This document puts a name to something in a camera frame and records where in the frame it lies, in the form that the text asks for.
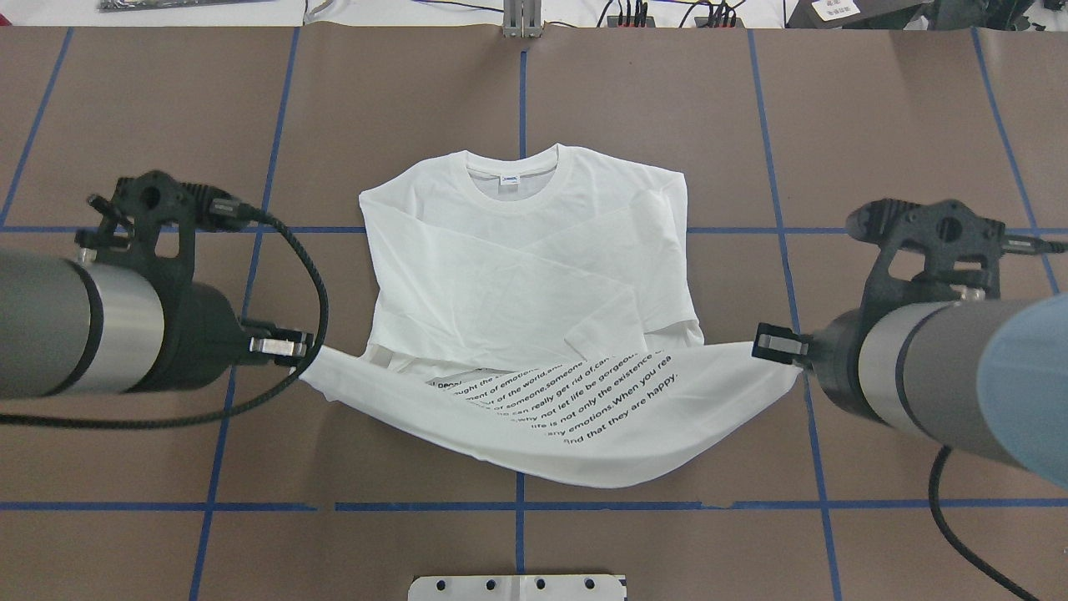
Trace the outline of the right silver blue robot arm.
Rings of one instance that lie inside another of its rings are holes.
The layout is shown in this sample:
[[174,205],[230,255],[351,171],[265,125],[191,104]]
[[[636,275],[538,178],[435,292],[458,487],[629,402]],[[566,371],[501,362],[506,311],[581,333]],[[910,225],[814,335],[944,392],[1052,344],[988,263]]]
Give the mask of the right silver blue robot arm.
[[1004,255],[1065,243],[958,200],[877,200],[846,230],[879,248],[859,307],[808,334],[758,325],[752,354],[811,371],[847,413],[1065,487],[1065,296],[1000,292]]

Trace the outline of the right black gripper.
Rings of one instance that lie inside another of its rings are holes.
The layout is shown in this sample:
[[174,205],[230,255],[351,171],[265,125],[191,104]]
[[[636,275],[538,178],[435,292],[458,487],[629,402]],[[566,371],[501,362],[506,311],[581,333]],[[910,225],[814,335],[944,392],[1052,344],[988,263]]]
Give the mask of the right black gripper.
[[920,205],[881,199],[850,213],[844,224],[858,242],[879,254],[858,309],[811,337],[788,327],[758,325],[753,357],[782,365],[808,365],[842,410],[868,410],[859,384],[859,350],[878,320],[904,306],[956,301],[960,288],[1000,298],[1000,258],[1006,225],[973,212],[964,202]]

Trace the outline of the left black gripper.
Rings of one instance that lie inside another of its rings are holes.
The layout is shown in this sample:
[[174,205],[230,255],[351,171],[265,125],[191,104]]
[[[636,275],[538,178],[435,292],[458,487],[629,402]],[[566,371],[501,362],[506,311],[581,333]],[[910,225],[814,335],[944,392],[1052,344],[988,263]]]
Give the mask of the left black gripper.
[[197,234],[237,232],[249,220],[240,199],[216,186],[176,181],[163,171],[123,176],[111,197],[91,194],[103,217],[79,230],[91,260],[93,355],[78,391],[193,391],[231,366],[300,365],[313,332],[238,318],[224,294],[194,280]]

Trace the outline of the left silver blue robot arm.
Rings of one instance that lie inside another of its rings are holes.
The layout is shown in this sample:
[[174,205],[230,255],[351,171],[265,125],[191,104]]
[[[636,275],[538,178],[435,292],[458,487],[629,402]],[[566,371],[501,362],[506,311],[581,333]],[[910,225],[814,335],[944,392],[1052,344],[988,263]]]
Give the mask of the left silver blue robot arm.
[[3,399],[197,391],[233,366],[298,366],[320,335],[240,318],[195,281],[199,232],[278,221],[210,185],[150,171],[87,205],[75,259],[3,250]]

